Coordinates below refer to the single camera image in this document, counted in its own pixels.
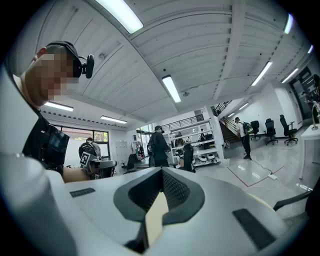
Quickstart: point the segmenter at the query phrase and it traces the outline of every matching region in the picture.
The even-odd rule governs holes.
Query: pants
[[[154,161],[154,163],[155,163],[155,167],[161,167],[161,166],[169,167],[167,159]]]
[[[246,155],[250,156],[251,148],[250,148],[250,137],[249,137],[249,134],[245,135],[244,137],[241,137],[241,141],[242,141],[244,150],[246,152]]]

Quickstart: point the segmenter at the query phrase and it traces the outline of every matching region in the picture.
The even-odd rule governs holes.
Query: power strip
[[[278,178],[276,175],[273,174],[269,174],[268,177],[273,179],[274,181]]]

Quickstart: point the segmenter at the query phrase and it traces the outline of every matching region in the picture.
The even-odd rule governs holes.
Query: floor
[[[295,144],[284,144],[285,139],[278,139],[278,143],[265,145],[267,138],[250,141],[252,161],[243,159],[245,150],[241,142],[231,144],[226,149],[224,157],[229,158],[229,167],[220,164],[199,167],[198,175],[229,182],[240,187],[243,191],[259,197],[273,207],[277,201],[288,199],[311,190],[320,177],[319,165],[312,163],[314,151],[319,151],[315,141],[307,141],[305,145],[306,159],[303,179],[299,179],[299,161],[302,157],[302,140]],[[276,180],[268,177],[270,173],[277,176]],[[306,200],[302,200],[283,208],[277,213],[283,219],[298,215],[305,211]]]

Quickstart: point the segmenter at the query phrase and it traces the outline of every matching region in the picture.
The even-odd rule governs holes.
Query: ceiling
[[[267,81],[282,80],[310,57],[310,43],[296,24],[284,34],[288,13],[272,1],[125,2],[144,25],[134,34],[95,0],[48,1],[13,48],[13,73],[25,70],[41,46],[69,41],[79,55],[95,57],[92,78],[81,76],[63,102],[74,107],[71,118],[101,122],[104,115],[135,128],[259,93]],[[264,80],[250,86],[267,61],[273,64]],[[166,75],[172,76],[180,103],[162,84]],[[63,112],[56,115],[63,117]]]

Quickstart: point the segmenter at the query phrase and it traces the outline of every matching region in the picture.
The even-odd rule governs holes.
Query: black jacket
[[[165,151],[169,150],[169,146],[167,145],[167,142],[162,133],[153,133],[150,138],[150,142],[155,145],[155,152],[153,152],[155,161],[161,161],[168,158]]]

